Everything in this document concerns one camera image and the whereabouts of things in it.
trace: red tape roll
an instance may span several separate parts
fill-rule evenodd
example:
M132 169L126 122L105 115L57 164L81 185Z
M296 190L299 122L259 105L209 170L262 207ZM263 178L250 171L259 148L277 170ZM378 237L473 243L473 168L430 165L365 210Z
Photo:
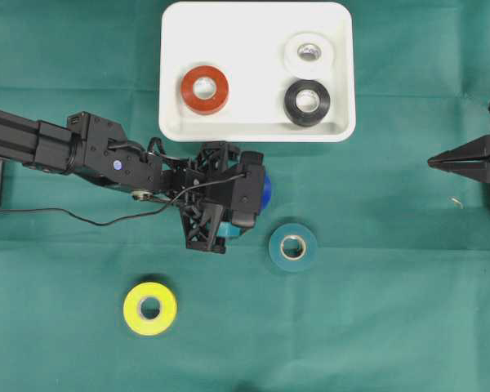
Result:
M194 84L200 78L210 78L216 84L213 96L204 100L194 94ZM191 69L181 81L181 96L185 104L195 113L208 115L221 110L229 97L229 83L225 75L210 65L202 65Z

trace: tape roll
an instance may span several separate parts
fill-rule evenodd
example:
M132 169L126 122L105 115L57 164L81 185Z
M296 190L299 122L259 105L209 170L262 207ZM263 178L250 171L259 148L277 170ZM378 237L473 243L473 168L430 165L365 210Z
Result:
M329 78L334 49L323 35L300 33L287 41L284 60L287 70L297 78Z
M159 303L155 318L146 318L141 306L148 298ZM160 283L141 283L132 288L123 302L123 317L129 328L138 335L158 335L168 329L176 318L177 304L174 294Z
M300 127L312 127L321 122L330 109L330 95L320 82L298 80L285 93L285 114Z
M229 83L215 67L201 65L191 69L181 80L181 96L195 113L214 114L220 111L229 97Z
M289 241L296 246L289 251ZM305 226L289 223L279 226L270 237L270 259L282 270L301 272L313 263L318 250L318 241Z

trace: white tape roll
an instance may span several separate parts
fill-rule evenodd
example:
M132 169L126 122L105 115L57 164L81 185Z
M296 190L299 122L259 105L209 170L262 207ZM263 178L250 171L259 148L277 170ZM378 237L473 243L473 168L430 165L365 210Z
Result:
M330 77L334 62L332 44L316 33L300 33L285 45L285 66L300 79Z

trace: green cloth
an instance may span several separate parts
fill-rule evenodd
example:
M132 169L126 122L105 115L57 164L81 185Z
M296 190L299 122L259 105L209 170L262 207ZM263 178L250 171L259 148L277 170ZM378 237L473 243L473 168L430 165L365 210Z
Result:
M343 3L358 126L338 144L241 144L265 153L274 197L226 256L185 250L173 210L104 229L0 216L0 391L490 391L490 195L426 165L490 132L490 0ZM167 5L0 0L0 109L62 125L86 110L133 140L160 136ZM149 210L18 164L3 206L98 221ZM286 222L316 234L313 269L270 262ZM149 274L179 313L143 338L122 304Z

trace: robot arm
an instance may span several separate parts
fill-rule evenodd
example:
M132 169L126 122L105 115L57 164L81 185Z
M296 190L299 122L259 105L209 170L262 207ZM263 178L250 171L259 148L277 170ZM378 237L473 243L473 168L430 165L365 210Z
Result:
M243 233L261 211L262 154L209 142L196 158L173 158L159 139L145 149L128 140L120 124L86 112L59 127L0 111L0 193L4 160L74 174L135 200L173 203L180 209L187 248L204 252L225 253L225 238L217 235L222 222Z

